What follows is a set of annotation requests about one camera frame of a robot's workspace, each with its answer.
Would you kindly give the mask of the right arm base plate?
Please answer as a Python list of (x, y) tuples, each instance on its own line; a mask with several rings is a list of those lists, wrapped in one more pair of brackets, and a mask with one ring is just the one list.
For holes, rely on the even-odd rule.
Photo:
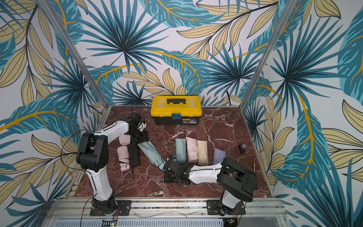
[(239, 201), (235, 208), (231, 209), (222, 204), (221, 199), (219, 200), (207, 200), (207, 211), (208, 215), (245, 215), (245, 205), (242, 201)]

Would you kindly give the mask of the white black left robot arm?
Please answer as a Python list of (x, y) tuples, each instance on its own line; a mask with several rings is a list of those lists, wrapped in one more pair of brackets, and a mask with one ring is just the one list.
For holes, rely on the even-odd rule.
[(140, 114), (132, 112), (128, 118), (116, 121), (96, 132), (85, 132), (81, 136), (76, 162), (90, 179), (94, 198), (93, 208), (111, 215), (117, 208), (113, 189), (106, 172), (109, 160), (108, 145), (121, 135), (129, 135), (136, 142), (148, 141), (146, 123)]

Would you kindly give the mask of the black sleeved umbrella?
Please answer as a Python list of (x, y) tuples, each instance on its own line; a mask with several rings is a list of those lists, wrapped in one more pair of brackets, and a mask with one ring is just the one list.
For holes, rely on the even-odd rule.
[(140, 165), (140, 148), (136, 143), (131, 143), (127, 146), (129, 152), (130, 165), (132, 167)]

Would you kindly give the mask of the mint sleeved umbrella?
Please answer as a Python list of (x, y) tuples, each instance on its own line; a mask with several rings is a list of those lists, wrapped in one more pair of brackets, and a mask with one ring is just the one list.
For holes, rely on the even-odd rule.
[(186, 162), (186, 139), (175, 138), (175, 155), (178, 163)]
[(150, 163), (163, 171), (165, 161), (161, 154), (157, 151), (151, 141), (138, 144), (145, 156), (149, 159)]

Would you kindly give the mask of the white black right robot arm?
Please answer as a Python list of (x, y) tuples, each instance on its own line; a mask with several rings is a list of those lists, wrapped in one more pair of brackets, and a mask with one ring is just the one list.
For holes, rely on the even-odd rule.
[(212, 166), (183, 166), (170, 159), (162, 164), (168, 182), (182, 186), (202, 183), (217, 183), (225, 190), (216, 205), (210, 205), (223, 213), (236, 211), (238, 204), (253, 201), (253, 194), (259, 185), (253, 170), (224, 158), (221, 163)]

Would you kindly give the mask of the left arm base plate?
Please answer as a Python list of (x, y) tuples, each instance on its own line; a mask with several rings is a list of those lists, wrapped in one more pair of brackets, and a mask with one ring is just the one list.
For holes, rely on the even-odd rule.
[(98, 201), (93, 199), (90, 216), (128, 216), (131, 200)]

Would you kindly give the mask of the pink umbrella sleeve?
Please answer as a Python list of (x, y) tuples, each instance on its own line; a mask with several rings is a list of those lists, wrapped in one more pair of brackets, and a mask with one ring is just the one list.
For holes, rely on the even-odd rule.
[(130, 144), (130, 142), (131, 142), (130, 135), (123, 134), (123, 135), (119, 136), (119, 143), (121, 146), (127, 146)]

